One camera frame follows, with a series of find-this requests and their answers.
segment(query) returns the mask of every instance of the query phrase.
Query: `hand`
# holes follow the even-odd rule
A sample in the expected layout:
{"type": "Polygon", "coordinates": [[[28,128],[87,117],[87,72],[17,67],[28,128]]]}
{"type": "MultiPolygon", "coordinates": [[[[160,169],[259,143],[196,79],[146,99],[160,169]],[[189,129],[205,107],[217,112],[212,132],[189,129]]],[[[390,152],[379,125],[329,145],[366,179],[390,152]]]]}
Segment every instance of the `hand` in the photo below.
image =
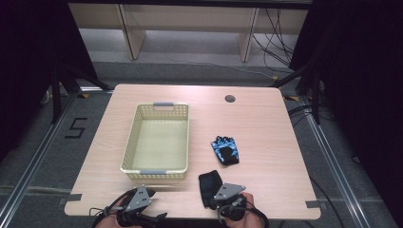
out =
{"type": "MultiPolygon", "coordinates": [[[[253,195],[245,192],[241,194],[246,197],[246,208],[252,208],[252,204],[255,204],[253,195]]],[[[249,211],[246,211],[243,219],[239,221],[233,221],[227,217],[225,217],[224,220],[229,228],[263,228],[263,224],[261,223],[259,216],[249,211]]]]}
{"type": "MultiPolygon", "coordinates": [[[[119,200],[114,206],[121,205],[121,203],[124,199],[125,198],[119,200]]],[[[119,225],[116,215],[114,213],[115,212],[113,212],[111,210],[111,212],[110,212],[111,215],[102,219],[95,228],[124,228],[121,225],[119,225]]],[[[142,228],[142,227],[141,226],[130,226],[129,228],[142,228]]]]}

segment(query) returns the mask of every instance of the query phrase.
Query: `wooden table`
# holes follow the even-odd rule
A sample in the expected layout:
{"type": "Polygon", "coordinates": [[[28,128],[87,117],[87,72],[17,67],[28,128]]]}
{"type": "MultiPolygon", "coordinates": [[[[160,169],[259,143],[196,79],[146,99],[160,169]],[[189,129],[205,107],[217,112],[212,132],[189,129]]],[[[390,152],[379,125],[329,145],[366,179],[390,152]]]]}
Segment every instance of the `wooden table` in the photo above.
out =
{"type": "Polygon", "coordinates": [[[120,170],[131,122],[140,103],[188,103],[189,165],[177,187],[161,187],[145,214],[169,218],[214,219],[202,205],[198,176],[218,170],[224,182],[246,186],[269,219],[318,219],[317,200],[281,94],[276,88],[198,85],[118,85],[89,148],[71,194],[68,215],[88,215],[123,192],[140,186],[120,170]],[[233,103],[225,96],[233,95],[233,103]],[[233,137],[240,163],[224,167],[210,145],[217,136],[233,137]]]}

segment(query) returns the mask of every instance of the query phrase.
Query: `plastic basket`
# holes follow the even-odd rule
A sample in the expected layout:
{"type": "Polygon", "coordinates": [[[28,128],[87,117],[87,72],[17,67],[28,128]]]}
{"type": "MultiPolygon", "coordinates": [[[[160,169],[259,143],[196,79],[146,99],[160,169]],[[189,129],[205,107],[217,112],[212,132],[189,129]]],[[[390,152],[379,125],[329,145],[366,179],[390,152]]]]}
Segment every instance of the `plastic basket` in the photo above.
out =
{"type": "Polygon", "coordinates": [[[188,142],[188,104],[139,104],[121,170],[132,180],[184,179],[188,142]]]}

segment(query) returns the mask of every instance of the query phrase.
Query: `beige basket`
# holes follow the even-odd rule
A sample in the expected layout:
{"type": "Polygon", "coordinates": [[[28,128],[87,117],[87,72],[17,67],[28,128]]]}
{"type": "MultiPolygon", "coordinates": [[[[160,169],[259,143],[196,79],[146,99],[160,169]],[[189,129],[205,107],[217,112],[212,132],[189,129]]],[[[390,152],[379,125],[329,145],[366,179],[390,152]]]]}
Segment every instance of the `beige basket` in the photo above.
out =
{"type": "Polygon", "coordinates": [[[188,142],[188,104],[139,104],[121,170],[132,180],[184,179],[188,142]]]}

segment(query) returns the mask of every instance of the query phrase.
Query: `gray floor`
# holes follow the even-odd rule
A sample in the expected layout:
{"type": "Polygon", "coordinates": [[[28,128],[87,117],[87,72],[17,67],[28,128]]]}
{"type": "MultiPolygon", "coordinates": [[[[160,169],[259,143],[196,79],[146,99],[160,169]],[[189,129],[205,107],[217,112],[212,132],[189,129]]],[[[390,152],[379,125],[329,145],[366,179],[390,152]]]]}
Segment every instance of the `gray floor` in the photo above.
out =
{"type": "MultiPolygon", "coordinates": [[[[273,83],[274,76],[281,78],[287,75],[264,67],[263,53],[255,43],[248,63],[242,63],[235,34],[151,31],[147,34],[149,38],[144,42],[139,59],[135,61],[128,58],[123,35],[118,30],[83,29],[82,34],[100,79],[112,86],[119,83],[268,86],[273,83]]],[[[264,42],[265,37],[259,36],[259,39],[264,42]]],[[[297,37],[287,36],[284,39],[288,46],[293,47],[297,37]]],[[[282,54],[274,47],[273,51],[277,51],[278,55],[282,54]]],[[[266,64],[276,69],[289,70],[274,59],[266,58],[266,64]]],[[[295,95],[296,84],[297,80],[294,80],[285,85],[281,89],[283,95],[295,95]]],[[[65,215],[63,199],[68,196],[77,178],[110,96],[108,93],[91,93],[88,98],[73,99],[47,155],[8,227],[90,226],[94,217],[65,215]],[[85,121],[76,123],[76,126],[84,127],[85,131],[79,139],[67,139],[66,136],[77,134],[69,129],[75,118],[86,118],[85,121]]],[[[289,110],[302,105],[300,101],[285,103],[289,110]]],[[[11,151],[0,164],[1,204],[6,202],[13,186],[18,184],[41,145],[51,127],[51,114],[51,103],[44,104],[35,114],[20,146],[11,151]]],[[[320,116],[320,126],[370,226],[397,227],[365,170],[352,161],[354,151],[344,139],[330,110],[322,107],[320,116]]],[[[309,118],[301,111],[293,115],[291,121],[295,125],[295,133],[308,173],[329,196],[344,226],[357,227],[323,156],[309,118]]],[[[322,216],[310,222],[314,227],[340,227],[330,203],[314,184],[313,186],[318,200],[322,203],[322,216]]],[[[279,220],[270,222],[271,227],[279,227],[281,223],[279,220]]],[[[286,221],[282,227],[308,225],[303,221],[286,221]]]]}

